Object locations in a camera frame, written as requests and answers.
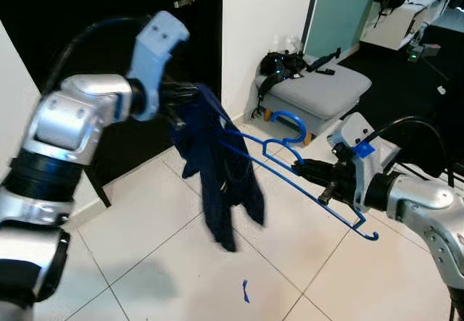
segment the blue clothes hanger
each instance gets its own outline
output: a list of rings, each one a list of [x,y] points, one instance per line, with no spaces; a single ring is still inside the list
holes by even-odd
[[[254,136],[241,133],[241,132],[239,132],[237,130],[227,129],[226,133],[237,135],[237,136],[243,136],[244,138],[248,138],[249,140],[260,143],[262,145],[262,155],[263,156],[265,156],[268,159],[272,160],[273,162],[280,165],[281,167],[288,170],[289,172],[299,176],[298,174],[295,173],[295,171],[293,171],[293,169],[290,166],[288,166],[287,164],[283,163],[282,161],[276,159],[274,156],[271,156],[270,154],[268,154],[268,144],[269,143],[277,143],[279,145],[282,145],[286,149],[288,149],[297,158],[298,162],[300,162],[302,164],[304,163],[304,160],[303,160],[302,156],[292,146],[290,146],[290,144],[291,143],[299,143],[299,142],[302,142],[305,139],[305,136],[306,136],[305,124],[303,123],[303,121],[298,116],[296,116],[293,113],[287,112],[287,111],[274,112],[272,117],[270,118],[270,121],[275,122],[277,117],[279,117],[279,116],[287,117],[287,118],[291,119],[293,122],[295,122],[298,125],[299,132],[300,132],[300,136],[298,138],[284,138],[283,140],[279,140],[277,138],[270,138],[268,140],[263,141],[263,140],[260,140],[260,139],[258,139],[256,137],[254,137]],[[308,193],[305,189],[303,189],[302,187],[297,185],[292,180],[289,180],[287,177],[282,175],[279,171],[274,170],[272,167],[269,167],[268,165],[261,162],[260,160],[254,158],[253,156],[245,154],[244,152],[236,149],[235,147],[232,147],[231,145],[229,145],[228,143],[226,143],[224,141],[221,141],[221,143],[222,143],[222,145],[226,146],[227,148],[231,149],[232,151],[236,152],[237,154],[240,154],[241,156],[243,156],[243,157],[245,157],[247,159],[251,159],[253,162],[258,163],[259,165],[264,167],[266,170],[271,171],[274,175],[276,175],[276,176],[280,177],[282,180],[286,181],[288,184],[290,184],[291,186],[296,188],[298,191],[302,192],[305,196],[307,196],[308,198],[313,200],[316,204],[321,206],[323,209],[325,209],[327,212],[329,212],[332,216],[334,216],[339,221],[343,222],[347,227],[349,227],[350,229],[352,229],[353,231],[355,231],[356,233],[361,235],[363,238],[366,238],[366,239],[372,240],[372,241],[375,241],[375,240],[378,239],[378,233],[377,232],[374,232],[372,235],[368,235],[368,234],[366,234],[366,233],[364,233],[364,232],[362,232],[360,230],[360,227],[364,224],[364,222],[366,222],[366,218],[362,214],[362,212],[360,212],[360,211],[358,211],[356,209],[352,209],[352,211],[357,216],[357,220],[354,221],[354,222],[350,222],[349,220],[347,220],[346,218],[341,216],[338,212],[331,209],[329,205],[322,204],[315,196]]]

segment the hanger hook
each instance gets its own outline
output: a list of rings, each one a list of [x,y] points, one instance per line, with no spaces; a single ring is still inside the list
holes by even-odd
[[[275,122],[277,117],[279,117],[279,116],[285,116],[285,117],[288,117],[291,120],[293,120],[294,123],[296,123],[298,125],[299,133],[300,133],[300,136],[298,138],[284,138],[282,140],[282,143],[283,144],[288,144],[288,143],[302,142],[306,137],[306,127],[305,127],[305,124],[303,123],[303,121],[301,120],[301,118],[298,117],[296,114],[291,113],[291,112],[277,111],[277,112],[273,113],[273,115],[270,118],[270,121]]]

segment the black door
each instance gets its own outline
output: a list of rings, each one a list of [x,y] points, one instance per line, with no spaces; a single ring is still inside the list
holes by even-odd
[[[3,0],[1,21],[36,85],[42,89],[60,49],[84,27],[109,17],[154,14],[166,9],[191,33],[184,51],[169,64],[176,80],[209,84],[220,95],[222,0],[195,0],[173,9],[176,0]],[[131,60],[135,25],[100,30],[72,55],[62,78],[75,73],[125,74]],[[101,184],[171,146],[167,123],[128,122],[108,127],[96,151],[91,179]]]

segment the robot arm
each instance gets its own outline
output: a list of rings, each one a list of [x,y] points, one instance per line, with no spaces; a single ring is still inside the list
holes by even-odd
[[[158,89],[185,26],[158,13],[136,40],[131,69],[120,75],[74,75],[38,105],[18,156],[0,186],[0,315],[31,320],[32,305],[56,290],[67,258],[60,228],[103,129],[158,112]]]
[[[380,137],[364,142],[372,132],[363,116],[354,113],[328,137],[339,160],[336,164],[306,159],[304,165],[293,168],[310,182],[326,187],[319,197],[324,204],[334,198],[361,212],[374,208],[416,232],[426,242],[464,318],[463,198],[447,185],[384,173],[399,149]]]

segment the gray ottoman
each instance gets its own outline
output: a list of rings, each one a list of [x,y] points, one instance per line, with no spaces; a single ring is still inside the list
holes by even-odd
[[[328,63],[322,68],[335,70],[335,75],[302,72],[304,77],[288,79],[273,86],[266,94],[262,106],[266,108],[265,120],[272,112],[285,110],[299,116],[308,130],[304,144],[310,142],[311,132],[319,135],[335,120],[352,109],[359,97],[370,88],[369,78],[337,64]],[[255,78],[259,88],[265,76]]]

